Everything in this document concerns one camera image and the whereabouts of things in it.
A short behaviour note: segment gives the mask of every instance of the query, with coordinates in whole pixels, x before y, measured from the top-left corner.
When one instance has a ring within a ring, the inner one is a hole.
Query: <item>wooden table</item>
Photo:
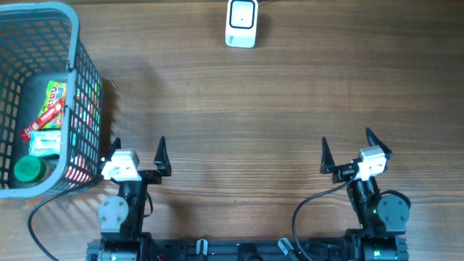
[[[291,238],[299,202],[334,187],[319,173],[321,137],[342,164],[369,126],[394,151],[378,185],[413,203],[411,260],[462,259],[462,4],[269,1],[254,49],[225,46],[225,2],[74,7],[107,79],[104,144],[121,137],[147,169],[167,138],[173,176],[149,187],[144,221],[156,239]],[[59,259],[82,260],[99,203],[116,193],[100,183],[57,200],[33,227]],[[26,226],[41,200],[0,202],[0,260],[47,260]],[[297,221],[301,237],[357,226],[345,191]]]

